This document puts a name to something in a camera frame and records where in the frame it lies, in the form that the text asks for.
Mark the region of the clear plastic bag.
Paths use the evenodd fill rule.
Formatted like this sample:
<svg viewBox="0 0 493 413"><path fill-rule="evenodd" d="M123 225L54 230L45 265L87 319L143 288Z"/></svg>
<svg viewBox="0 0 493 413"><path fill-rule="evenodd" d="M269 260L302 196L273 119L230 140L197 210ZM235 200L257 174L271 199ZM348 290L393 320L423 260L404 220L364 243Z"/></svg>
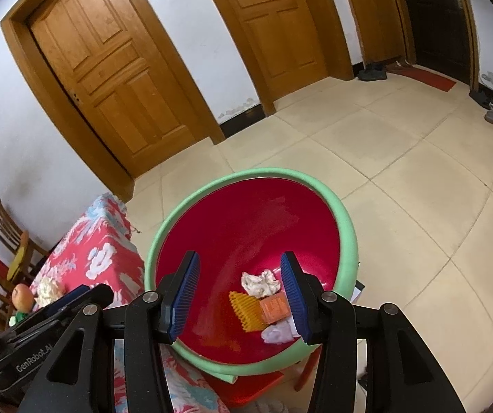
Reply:
<svg viewBox="0 0 493 413"><path fill-rule="evenodd" d="M293 317L288 316L286 319L268 325L261 332L261 338L266 344L281 345L300 338L300 334L296 329Z"/></svg>

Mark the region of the orange cardboard box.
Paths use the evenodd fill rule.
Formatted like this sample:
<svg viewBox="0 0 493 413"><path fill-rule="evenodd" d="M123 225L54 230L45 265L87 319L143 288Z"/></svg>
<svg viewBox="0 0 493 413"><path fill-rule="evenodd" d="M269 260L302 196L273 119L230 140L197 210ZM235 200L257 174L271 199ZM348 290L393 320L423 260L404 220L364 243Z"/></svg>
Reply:
<svg viewBox="0 0 493 413"><path fill-rule="evenodd" d="M261 315L268 324L274 324L290 317L290 306L284 292L267 296L260 301Z"/></svg>

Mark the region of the yellow foam fruit net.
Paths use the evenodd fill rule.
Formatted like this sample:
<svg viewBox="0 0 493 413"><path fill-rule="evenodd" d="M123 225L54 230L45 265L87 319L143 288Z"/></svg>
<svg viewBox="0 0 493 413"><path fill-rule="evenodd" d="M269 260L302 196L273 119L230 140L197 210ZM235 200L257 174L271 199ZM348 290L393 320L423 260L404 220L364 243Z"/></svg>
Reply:
<svg viewBox="0 0 493 413"><path fill-rule="evenodd" d="M263 331L267 327L258 298L232 291L229 293L229 300L232 310L245 332Z"/></svg>

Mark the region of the small paper ball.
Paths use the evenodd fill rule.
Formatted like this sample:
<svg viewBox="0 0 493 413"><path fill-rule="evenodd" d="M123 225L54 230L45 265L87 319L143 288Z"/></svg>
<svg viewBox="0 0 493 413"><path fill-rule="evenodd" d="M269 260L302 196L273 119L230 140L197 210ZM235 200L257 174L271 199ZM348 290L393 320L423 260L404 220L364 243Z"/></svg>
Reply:
<svg viewBox="0 0 493 413"><path fill-rule="evenodd" d="M273 296L281 290L281 282L269 269L265 269L260 275L243 272L241 286L249 296L257 299Z"/></svg>

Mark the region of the large white paper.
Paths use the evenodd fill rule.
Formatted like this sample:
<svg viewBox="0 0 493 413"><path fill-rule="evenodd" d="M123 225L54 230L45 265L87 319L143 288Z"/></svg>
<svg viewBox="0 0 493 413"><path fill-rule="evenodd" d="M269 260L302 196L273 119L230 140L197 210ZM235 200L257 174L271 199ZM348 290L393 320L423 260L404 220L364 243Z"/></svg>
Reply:
<svg viewBox="0 0 493 413"><path fill-rule="evenodd" d="M59 300L65 294L64 285L54 278L44 277L40 280L35 292L35 305L38 309Z"/></svg>

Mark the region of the green flower-shaped toy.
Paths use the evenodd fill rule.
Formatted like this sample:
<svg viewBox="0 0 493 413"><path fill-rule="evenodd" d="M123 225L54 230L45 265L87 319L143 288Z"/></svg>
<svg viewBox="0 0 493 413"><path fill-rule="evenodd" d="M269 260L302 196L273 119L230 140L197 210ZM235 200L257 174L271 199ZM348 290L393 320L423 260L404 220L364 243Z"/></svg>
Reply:
<svg viewBox="0 0 493 413"><path fill-rule="evenodd" d="M16 311L8 321L8 326L13 327L20 322L24 321L28 317L28 313L26 312L21 312L21 311Z"/></svg>

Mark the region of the red apple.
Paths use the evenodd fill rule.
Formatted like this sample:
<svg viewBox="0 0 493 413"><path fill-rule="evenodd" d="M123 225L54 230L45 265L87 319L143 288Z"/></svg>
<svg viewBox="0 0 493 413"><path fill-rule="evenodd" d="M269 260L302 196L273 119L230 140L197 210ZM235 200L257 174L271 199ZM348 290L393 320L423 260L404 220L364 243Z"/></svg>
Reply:
<svg viewBox="0 0 493 413"><path fill-rule="evenodd" d="M34 294L25 284L17 284L11 295L11 302L16 311L29 314L34 309Z"/></svg>

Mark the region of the red floral tablecloth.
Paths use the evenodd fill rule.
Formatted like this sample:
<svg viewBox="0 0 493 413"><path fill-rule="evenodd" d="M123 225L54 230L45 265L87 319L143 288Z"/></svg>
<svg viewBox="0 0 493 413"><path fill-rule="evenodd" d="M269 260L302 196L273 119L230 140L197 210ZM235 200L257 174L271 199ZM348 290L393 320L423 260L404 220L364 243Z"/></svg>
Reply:
<svg viewBox="0 0 493 413"><path fill-rule="evenodd" d="M132 302L144 292L144 261L132 243L126 206L116 196L97 197L55 246L34 277L30 290L44 277L64 285L65 293L84 284L106 284L113 291L112 308ZM171 347L161 345L161 360L175 412L227 412L229 409L199 370Z"/></svg>

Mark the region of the red plastic stool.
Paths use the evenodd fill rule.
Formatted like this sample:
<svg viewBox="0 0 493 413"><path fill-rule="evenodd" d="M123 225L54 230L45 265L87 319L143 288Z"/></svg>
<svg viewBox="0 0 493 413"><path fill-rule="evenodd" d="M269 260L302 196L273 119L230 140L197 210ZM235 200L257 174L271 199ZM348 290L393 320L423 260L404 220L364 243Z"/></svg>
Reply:
<svg viewBox="0 0 493 413"><path fill-rule="evenodd" d="M291 380L294 382L292 389L300 392L312 378L316 371L316 365L321 354L321 348L317 347L307 358L303 365L303 370L295 378L292 377L292 367L287 369ZM224 381L202 371L202 375L207 384L216 392L223 404L227 408L239 408L257 400L263 394L267 394L285 381L286 371L276 371L273 373L237 377L234 382Z"/></svg>

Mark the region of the left wooden door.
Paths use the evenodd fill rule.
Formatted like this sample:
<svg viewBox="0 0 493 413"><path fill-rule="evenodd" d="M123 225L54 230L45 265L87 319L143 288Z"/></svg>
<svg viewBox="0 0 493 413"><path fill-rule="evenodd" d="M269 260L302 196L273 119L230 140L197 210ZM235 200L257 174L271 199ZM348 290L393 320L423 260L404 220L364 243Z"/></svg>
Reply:
<svg viewBox="0 0 493 413"><path fill-rule="evenodd" d="M18 0L2 19L25 81L106 187L224 135L148 0Z"/></svg>

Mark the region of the wooden door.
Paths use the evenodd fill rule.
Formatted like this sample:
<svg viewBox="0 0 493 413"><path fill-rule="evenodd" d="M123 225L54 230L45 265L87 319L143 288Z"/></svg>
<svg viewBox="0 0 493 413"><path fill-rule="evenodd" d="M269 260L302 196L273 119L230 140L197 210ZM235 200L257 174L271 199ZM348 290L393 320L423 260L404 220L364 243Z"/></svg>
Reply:
<svg viewBox="0 0 493 413"><path fill-rule="evenodd" d="M353 78L333 0L213 0L266 114L276 100L331 76Z"/></svg>
<svg viewBox="0 0 493 413"><path fill-rule="evenodd" d="M148 0L18 0L2 19L25 81L106 187L224 135Z"/></svg>

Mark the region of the red door mat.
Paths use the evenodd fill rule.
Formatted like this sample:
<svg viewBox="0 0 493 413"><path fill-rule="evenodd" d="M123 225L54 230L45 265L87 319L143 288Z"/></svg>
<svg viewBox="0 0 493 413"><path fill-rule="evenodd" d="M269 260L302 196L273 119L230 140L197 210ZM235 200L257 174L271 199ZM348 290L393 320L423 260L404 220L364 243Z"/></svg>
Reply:
<svg viewBox="0 0 493 413"><path fill-rule="evenodd" d="M455 81L448 77L440 76L428 70L413 66L403 66L400 63L391 63L386 66L386 69L390 73L409 77L417 82L439 89L442 92L449 92L455 86Z"/></svg>

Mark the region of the dark shoes by door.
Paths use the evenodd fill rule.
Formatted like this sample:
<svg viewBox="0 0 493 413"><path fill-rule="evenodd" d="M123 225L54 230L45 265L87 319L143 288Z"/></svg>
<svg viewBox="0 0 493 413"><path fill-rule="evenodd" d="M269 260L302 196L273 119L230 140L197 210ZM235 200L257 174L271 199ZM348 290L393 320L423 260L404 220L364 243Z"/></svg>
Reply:
<svg viewBox="0 0 493 413"><path fill-rule="evenodd" d="M388 78L386 67L380 63L370 63L358 72L357 78L364 82L375 82Z"/></svg>

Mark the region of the right wooden door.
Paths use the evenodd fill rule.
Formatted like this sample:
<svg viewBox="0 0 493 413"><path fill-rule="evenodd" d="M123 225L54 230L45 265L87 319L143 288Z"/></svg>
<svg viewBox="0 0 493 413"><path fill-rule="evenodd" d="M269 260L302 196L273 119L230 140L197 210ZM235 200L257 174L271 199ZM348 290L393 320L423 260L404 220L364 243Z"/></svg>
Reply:
<svg viewBox="0 0 493 413"><path fill-rule="evenodd" d="M353 78L333 0L213 0L266 114L276 100L331 76Z"/></svg>

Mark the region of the wooden wall panel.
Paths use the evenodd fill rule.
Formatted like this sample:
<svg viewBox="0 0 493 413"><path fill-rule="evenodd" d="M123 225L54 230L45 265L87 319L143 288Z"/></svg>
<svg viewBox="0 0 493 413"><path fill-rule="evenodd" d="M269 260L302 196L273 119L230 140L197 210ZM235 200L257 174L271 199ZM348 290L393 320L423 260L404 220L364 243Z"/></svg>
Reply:
<svg viewBox="0 0 493 413"><path fill-rule="evenodd" d="M355 21L363 63L384 63L405 57L395 0L348 0Z"/></svg>

